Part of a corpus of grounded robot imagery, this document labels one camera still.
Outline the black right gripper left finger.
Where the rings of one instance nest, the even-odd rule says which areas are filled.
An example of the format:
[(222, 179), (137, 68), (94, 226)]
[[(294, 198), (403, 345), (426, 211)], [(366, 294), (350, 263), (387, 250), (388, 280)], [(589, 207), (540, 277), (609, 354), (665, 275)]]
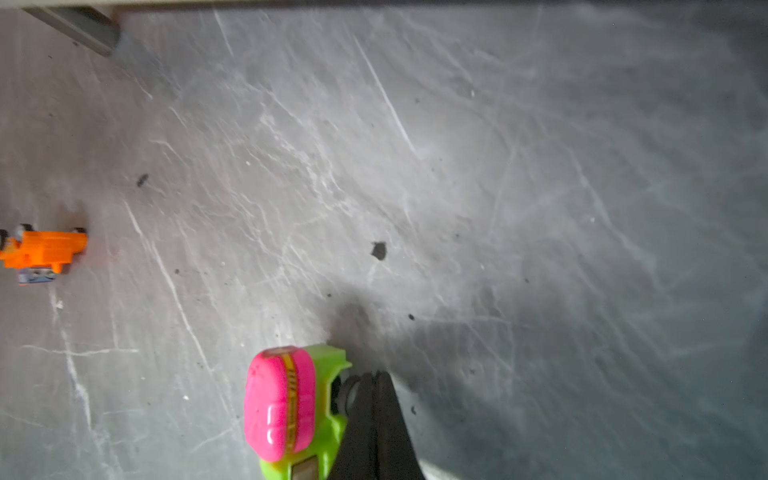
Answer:
[(347, 426), (328, 480), (376, 478), (373, 387), (371, 373), (353, 375), (341, 386), (337, 406)]

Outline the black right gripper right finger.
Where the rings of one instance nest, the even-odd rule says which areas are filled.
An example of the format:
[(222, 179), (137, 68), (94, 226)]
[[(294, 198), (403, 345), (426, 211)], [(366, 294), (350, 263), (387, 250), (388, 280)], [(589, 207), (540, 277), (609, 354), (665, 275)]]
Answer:
[(374, 377), (375, 467), (377, 479), (424, 480), (399, 400), (388, 372)]

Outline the green pink toy car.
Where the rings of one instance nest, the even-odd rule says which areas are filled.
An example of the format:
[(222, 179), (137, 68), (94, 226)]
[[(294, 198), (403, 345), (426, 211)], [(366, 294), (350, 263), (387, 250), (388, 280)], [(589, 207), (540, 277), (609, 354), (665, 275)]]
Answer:
[(346, 352), (326, 344), (264, 350), (245, 384), (244, 434), (266, 479), (326, 479), (347, 418), (338, 405)]

